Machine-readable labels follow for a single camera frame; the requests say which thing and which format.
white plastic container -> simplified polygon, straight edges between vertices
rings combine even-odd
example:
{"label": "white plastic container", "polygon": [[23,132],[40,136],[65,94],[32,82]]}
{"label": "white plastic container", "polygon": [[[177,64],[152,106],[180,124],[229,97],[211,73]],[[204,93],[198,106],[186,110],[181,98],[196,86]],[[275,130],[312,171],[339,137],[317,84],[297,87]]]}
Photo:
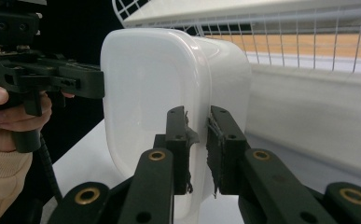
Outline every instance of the white plastic container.
{"label": "white plastic container", "polygon": [[155,134],[165,133],[168,110],[185,107],[188,126],[201,142],[191,148],[194,192],[175,197],[174,218],[198,223],[203,191],[213,193],[213,182],[205,183],[210,105],[226,108],[241,129],[245,125],[251,70],[244,53],[230,42],[176,30],[126,29],[106,37],[101,69],[107,144],[124,179],[153,147]]}

human hand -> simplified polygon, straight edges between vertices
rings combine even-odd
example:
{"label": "human hand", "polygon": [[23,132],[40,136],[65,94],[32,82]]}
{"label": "human hand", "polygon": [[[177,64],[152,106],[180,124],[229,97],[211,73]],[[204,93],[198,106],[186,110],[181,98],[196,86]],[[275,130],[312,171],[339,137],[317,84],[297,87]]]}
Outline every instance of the human hand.
{"label": "human hand", "polygon": [[[0,151],[14,151],[15,145],[11,137],[11,131],[25,132],[41,130],[49,121],[52,103],[44,92],[40,93],[42,116],[27,115],[23,105],[0,110]],[[0,105],[8,100],[7,91],[0,87]]]}

